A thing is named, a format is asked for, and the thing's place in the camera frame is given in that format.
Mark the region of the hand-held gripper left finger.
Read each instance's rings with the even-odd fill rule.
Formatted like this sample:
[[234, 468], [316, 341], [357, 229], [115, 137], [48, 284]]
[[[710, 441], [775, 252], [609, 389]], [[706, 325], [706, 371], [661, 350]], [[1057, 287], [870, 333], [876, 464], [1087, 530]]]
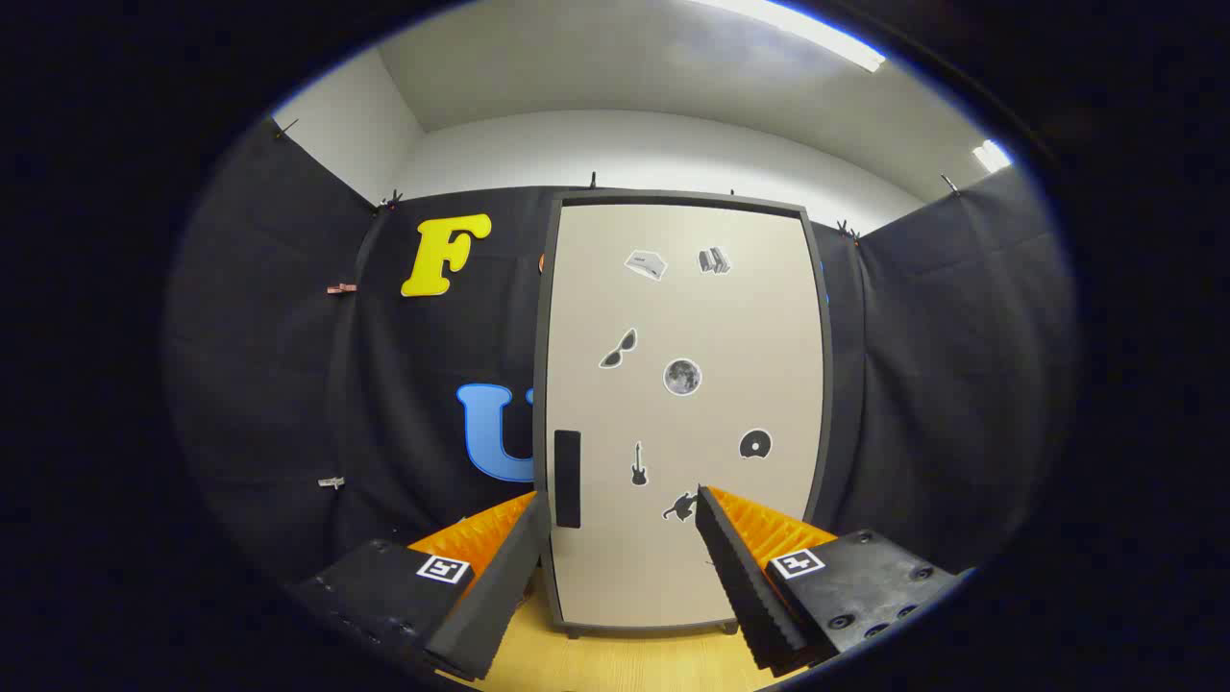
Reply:
[[531, 490], [408, 546], [369, 540], [289, 591], [386, 664], [482, 680], [539, 564], [546, 513]]

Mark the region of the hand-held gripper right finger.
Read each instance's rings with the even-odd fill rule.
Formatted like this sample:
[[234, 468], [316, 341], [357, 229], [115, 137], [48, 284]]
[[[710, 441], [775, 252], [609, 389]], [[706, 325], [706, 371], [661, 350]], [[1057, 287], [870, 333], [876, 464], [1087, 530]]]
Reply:
[[752, 660], [770, 674], [863, 649], [967, 576], [878, 531], [830, 533], [715, 486], [699, 487], [695, 525]]

